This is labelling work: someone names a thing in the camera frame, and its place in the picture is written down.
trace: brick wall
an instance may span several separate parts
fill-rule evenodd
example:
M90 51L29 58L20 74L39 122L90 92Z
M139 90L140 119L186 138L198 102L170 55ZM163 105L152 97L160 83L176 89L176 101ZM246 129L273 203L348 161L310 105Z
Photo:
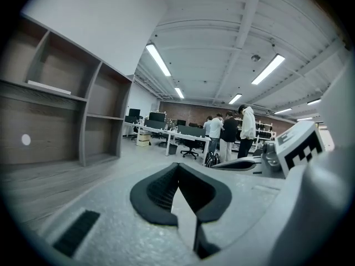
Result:
M198 125L203 125L209 115L215 117L217 113L221 113L223 116L225 116L228 109L210 108L200 105L165 103L161 101L159 111L165 111L166 117L168 118L186 120L186 125L191 122L197 123ZM273 131L277 132L277 135L285 132L287 129L293 126L291 123L275 120L265 116L255 115L255 120L260 120L262 123L266 124L272 123L272 129Z

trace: black jacket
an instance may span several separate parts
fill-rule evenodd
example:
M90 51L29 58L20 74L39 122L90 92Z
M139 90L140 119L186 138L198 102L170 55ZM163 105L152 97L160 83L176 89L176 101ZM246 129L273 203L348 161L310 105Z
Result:
M224 121L223 128L225 129L221 135L221 139L226 142L235 142L235 138L238 132L238 122L233 118L229 118Z

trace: person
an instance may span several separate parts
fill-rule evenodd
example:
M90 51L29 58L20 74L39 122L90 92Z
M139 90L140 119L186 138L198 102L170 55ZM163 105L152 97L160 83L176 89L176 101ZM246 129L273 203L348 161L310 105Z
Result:
M211 120L210 124L210 146L209 152L213 154L216 151L218 140L220 139L221 135L221 128L223 127L223 118L220 113L217 113L216 117Z
M210 137L210 129L211 129L211 120L212 120L212 116L208 116L206 119L206 122L204 123L204 129L206 129L206 137Z
M242 131L240 132L240 145L238 158L247 157L256 135L254 111L250 106L242 104L238 113L243 116Z
M232 159L232 147L238 132L238 122L233 118L233 112L228 111L226 121L223 124L223 133L220 140L220 160L221 162Z

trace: floor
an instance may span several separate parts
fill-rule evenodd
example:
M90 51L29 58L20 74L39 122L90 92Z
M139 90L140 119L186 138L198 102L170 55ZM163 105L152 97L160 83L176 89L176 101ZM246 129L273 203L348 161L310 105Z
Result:
M163 163L184 162L191 166L202 164L202 150L196 150L199 153L196 160L190 155L182 157L180 151L188 150L183 145L177 147L176 155L165 156L165 148L158 146L161 141L152 139L151 146L139 147L130 138L123 138L119 160L105 156L102 163L85 168L76 161L7 168L2 176L7 203L18 221L37 231L55 211L111 177L124 177ZM237 152L233 152L232 156L237 158Z

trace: white shirt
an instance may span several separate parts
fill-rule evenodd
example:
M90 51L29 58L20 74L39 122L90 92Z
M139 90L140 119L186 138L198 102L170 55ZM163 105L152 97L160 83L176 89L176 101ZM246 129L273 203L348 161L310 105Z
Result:
M219 138L222 127L223 122L217 117L213 118L210 122L210 138Z
M250 106L243 110L243 124L242 131L240 132L240 139L253 140L256 135L254 111Z
M204 123L204 129L206 129L206 135L210 134L210 130L211 130L211 121L212 120L208 120Z

